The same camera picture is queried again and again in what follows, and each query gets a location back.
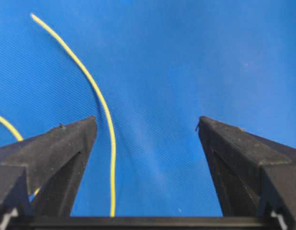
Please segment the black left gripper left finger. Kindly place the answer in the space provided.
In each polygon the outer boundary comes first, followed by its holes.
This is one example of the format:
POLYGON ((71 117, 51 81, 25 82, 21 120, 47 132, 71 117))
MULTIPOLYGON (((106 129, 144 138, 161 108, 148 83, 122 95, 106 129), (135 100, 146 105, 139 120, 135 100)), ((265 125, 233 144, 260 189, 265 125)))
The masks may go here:
POLYGON ((0 230, 17 216, 68 217, 96 137, 89 116, 0 147, 0 230))

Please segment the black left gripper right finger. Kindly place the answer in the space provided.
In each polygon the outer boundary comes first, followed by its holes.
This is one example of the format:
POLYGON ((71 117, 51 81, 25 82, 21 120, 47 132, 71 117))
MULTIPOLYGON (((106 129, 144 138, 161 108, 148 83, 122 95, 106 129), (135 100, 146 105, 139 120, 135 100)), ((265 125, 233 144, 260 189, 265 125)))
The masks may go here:
POLYGON ((225 217, 296 230, 296 149, 201 116, 196 127, 225 217))

